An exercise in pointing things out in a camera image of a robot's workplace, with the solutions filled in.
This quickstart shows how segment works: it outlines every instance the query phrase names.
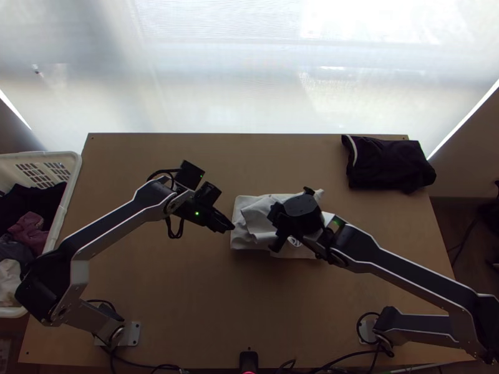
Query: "dark clothing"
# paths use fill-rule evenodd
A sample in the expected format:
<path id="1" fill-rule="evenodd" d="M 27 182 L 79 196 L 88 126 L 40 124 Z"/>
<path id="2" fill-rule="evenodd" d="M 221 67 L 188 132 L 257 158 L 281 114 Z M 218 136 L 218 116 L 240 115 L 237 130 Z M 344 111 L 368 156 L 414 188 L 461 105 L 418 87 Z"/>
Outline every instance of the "dark clothing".
<path id="1" fill-rule="evenodd" d="M 437 174 L 416 140 L 379 140 L 342 135 L 349 150 L 350 188 L 399 189 L 404 193 L 431 185 Z"/>
<path id="2" fill-rule="evenodd" d="M 46 189 L 15 184 L 0 198 L 0 235 L 30 211 L 44 218 L 43 231 L 50 230 L 65 188 L 66 182 Z"/>

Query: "clothes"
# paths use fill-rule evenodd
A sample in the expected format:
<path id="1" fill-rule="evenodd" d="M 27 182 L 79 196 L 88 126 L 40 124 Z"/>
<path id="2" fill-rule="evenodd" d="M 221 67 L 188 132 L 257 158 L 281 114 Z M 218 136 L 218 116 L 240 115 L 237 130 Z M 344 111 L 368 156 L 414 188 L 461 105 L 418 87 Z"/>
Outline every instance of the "clothes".
<path id="1" fill-rule="evenodd" d="M 0 261 L 5 259 L 16 260 L 23 268 L 33 261 L 34 256 L 28 246 L 15 241 L 11 234 L 3 234 L 0 237 Z"/>
<path id="2" fill-rule="evenodd" d="M 0 198 L 0 234 L 6 233 L 29 211 L 44 218 L 42 230 L 50 230 L 65 188 L 66 182 L 46 189 L 14 185 L 8 194 Z"/>
<path id="3" fill-rule="evenodd" d="M 319 189 L 314 195 L 319 201 L 324 191 Z M 269 251 L 271 256 L 280 258 L 315 259 L 310 249 L 303 246 L 293 237 L 288 238 L 279 253 L 271 252 L 268 245 L 277 237 L 276 228 L 267 219 L 270 207 L 276 202 L 283 203 L 299 194 L 266 194 L 261 196 L 237 196 L 234 202 L 232 223 L 235 225 L 230 234 L 231 249 L 261 249 Z M 333 214 L 324 213 L 324 224 L 331 222 Z"/>
<path id="4" fill-rule="evenodd" d="M 35 256 L 40 256 L 49 236 L 48 231 L 40 230 L 43 225 L 44 219 L 42 217 L 36 213 L 28 212 L 19 218 L 19 221 L 11 226 L 8 231 L 15 241 L 29 246 Z"/>
<path id="5" fill-rule="evenodd" d="M 350 188 L 399 189 L 409 194 L 437 177 L 418 141 L 342 135 L 341 142 L 349 150 Z"/>
<path id="6" fill-rule="evenodd" d="M 21 267 L 16 260 L 0 262 L 0 307 L 20 307 L 14 297 L 16 289 L 21 284 Z"/>

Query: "laundry basket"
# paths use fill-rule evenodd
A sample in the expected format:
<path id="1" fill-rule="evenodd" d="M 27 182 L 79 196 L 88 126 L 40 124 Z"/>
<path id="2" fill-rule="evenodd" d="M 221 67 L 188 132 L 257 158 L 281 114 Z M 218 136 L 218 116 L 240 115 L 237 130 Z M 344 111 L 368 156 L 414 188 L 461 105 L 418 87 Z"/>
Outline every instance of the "laundry basket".
<path id="1" fill-rule="evenodd" d="M 56 244 L 81 165 L 81 156 L 74 152 L 22 152 L 0 155 L 0 191 L 3 193 L 9 192 L 16 183 L 42 189 L 60 182 L 67 183 L 43 253 L 51 251 Z M 24 314 L 24 307 L 0 307 L 0 318 L 18 318 Z"/>

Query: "white cloth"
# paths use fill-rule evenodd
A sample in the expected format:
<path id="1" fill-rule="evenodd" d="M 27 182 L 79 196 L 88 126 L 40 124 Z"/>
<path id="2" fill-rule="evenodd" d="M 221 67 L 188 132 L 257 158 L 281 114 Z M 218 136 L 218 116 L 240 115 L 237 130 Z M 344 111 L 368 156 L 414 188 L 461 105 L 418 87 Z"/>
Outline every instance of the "white cloth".
<path id="1" fill-rule="evenodd" d="M 261 249 L 269 251 L 271 256 L 279 258 L 315 259 L 314 253 L 303 246 L 293 237 L 288 238 L 288 242 L 279 253 L 274 253 L 268 249 L 276 238 L 276 228 L 267 219 L 270 207 L 274 203 L 283 203 L 297 194 L 265 194 L 261 196 L 237 196 L 234 202 L 232 223 L 235 228 L 230 234 L 231 249 Z M 318 202 L 324 194 L 324 190 L 316 191 L 314 198 Z M 324 225 L 327 226 L 333 218 L 333 214 L 322 213 Z"/>
<path id="2" fill-rule="evenodd" d="M 0 262 L 0 307 L 20 307 L 14 297 L 16 289 L 21 284 L 21 266 L 16 260 Z"/>

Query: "wooden table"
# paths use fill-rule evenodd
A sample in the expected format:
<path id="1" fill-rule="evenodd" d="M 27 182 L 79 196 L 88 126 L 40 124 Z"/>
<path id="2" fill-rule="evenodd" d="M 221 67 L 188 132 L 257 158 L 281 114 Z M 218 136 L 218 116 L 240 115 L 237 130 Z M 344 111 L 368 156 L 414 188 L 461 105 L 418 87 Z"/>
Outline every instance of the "wooden table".
<path id="1" fill-rule="evenodd" d="M 383 137 L 401 139 L 402 136 Z M 381 246 L 453 277 L 429 197 L 396 191 L 351 191 L 339 135 L 90 134 L 61 238 L 128 201 L 153 171 L 186 159 L 222 190 L 216 207 L 232 215 L 239 194 L 296 193 L 323 188 L 321 208 L 371 233 Z M 142 322 L 129 360 L 185 368 L 234 368 L 251 347 L 262 367 L 297 358 L 315 367 L 366 349 L 355 322 L 386 305 L 406 313 L 439 308 L 370 274 L 317 260 L 273 259 L 230 251 L 230 235 L 186 223 L 180 240 L 163 221 L 147 223 L 90 265 L 83 298 L 112 301 L 127 320 Z M 31 318 L 20 361 L 106 366 L 89 333 Z M 408 343 L 380 365 L 470 360 L 464 351 Z M 368 365 L 371 355 L 345 365 Z"/>

